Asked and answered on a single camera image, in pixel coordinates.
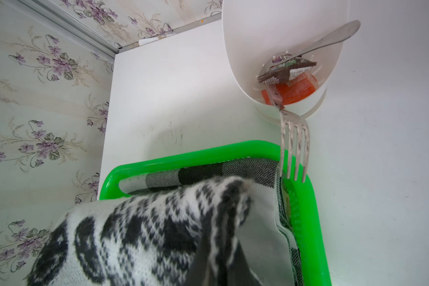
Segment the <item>green plastic basket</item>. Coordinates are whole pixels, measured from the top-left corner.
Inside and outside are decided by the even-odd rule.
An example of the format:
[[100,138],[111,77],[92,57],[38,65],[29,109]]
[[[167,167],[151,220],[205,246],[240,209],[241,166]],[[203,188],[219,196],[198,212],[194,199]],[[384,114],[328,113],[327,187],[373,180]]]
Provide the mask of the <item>green plastic basket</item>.
[[[99,200],[126,197],[122,180],[159,171],[189,168],[199,165],[225,163],[244,158],[280,158],[278,145],[266,141],[244,141],[201,151],[131,163],[114,168],[104,180]],[[307,286],[330,286],[332,284],[319,223],[317,201],[309,178],[304,183],[284,179],[284,193],[289,196],[290,212],[285,214],[291,231],[300,249],[301,272]]]

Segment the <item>black white checkered scarf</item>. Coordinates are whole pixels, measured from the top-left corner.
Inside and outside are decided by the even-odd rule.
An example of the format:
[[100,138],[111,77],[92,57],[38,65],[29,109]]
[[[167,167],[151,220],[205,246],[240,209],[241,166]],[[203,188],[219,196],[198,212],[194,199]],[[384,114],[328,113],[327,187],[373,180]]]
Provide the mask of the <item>black white checkered scarf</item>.
[[253,180],[253,204],[238,238],[251,270],[265,286],[302,286],[300,250],[291,223],[288,195],[282,190],[278,163],[268,158],[241,158],[155,173],[119,182],[125,194],[144,195],[193,185],[215,176]]

